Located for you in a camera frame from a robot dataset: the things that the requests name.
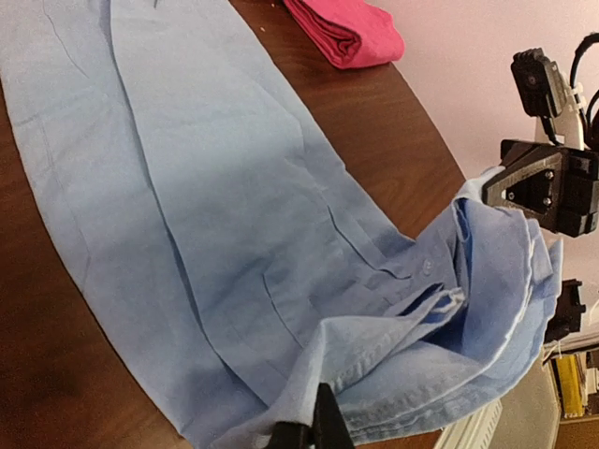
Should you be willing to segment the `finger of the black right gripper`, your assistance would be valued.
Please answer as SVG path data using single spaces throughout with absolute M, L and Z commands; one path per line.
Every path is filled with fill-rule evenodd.
M 502 187 L 512 187 L 545 170 L 562 171 L 562 148 L 552 144 L 505 139 L 500 156 Z
M 560 171 L 547 167 L 506 168 L 482 188 L 483 203 L 521 210 L 545 229 L 557 228 Z

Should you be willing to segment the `pink trousers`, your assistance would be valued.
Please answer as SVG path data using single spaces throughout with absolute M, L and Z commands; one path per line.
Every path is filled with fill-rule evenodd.
M 284 0 L 302 31 L 338 69 L 400 60 L 405 44 L 393 17 L 361 0 Z

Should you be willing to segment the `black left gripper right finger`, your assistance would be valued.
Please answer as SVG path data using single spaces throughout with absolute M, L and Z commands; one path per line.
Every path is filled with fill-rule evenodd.
M 354 449 L 337 400 L 328 384 L 317 388 L 312 425 L 316 449 Z

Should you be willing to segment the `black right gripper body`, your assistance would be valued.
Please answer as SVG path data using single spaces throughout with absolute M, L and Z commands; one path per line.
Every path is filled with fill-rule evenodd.
M 598 226 L 598 152 L 558 151 L 563 166 L 555 232 L 577 238 Z

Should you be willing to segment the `light blue shirt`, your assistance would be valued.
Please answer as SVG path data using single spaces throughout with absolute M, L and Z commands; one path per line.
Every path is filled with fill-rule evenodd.
M 347 172 L 227 1 L 5 1 L 1 81 L 38 209 L 144 391 L 197 448 L 428 432 L 542 348 L 562 245 L 467 181 L 416 238 Z

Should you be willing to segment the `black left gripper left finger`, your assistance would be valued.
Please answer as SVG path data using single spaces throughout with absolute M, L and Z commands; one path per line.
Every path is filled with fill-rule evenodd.
M 303 424 L 277 422 L 267 449 L 308 449 L 312 444 L 312 430 Z

